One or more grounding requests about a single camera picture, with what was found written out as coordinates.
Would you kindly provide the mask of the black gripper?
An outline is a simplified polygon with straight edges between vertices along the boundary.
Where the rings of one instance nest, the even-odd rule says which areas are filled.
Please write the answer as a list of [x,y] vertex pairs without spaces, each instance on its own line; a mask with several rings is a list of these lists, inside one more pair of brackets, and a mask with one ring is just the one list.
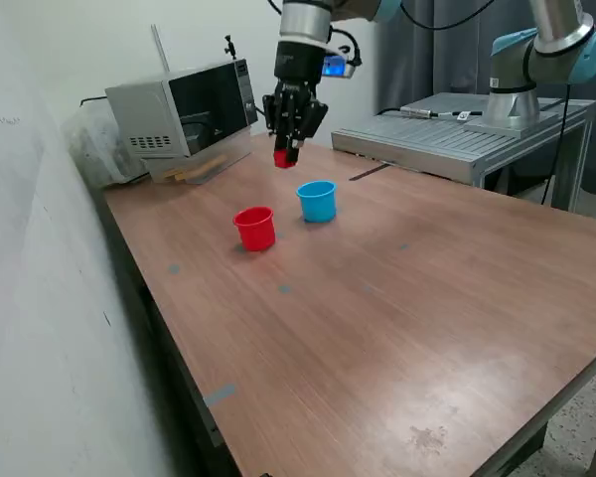
[[[304,141],[313,138],[328,112],[328,105],[316,99],[322,78],[326,51],[320,46],[279,41],[274,75],[278,84],[274,94],[262,98],[267,129],[275,136],[275,151],[287,151],[289,163],[297,163]],[[291,94],[284,85],[306,85],[314,98],[300,106],[291,122]]]

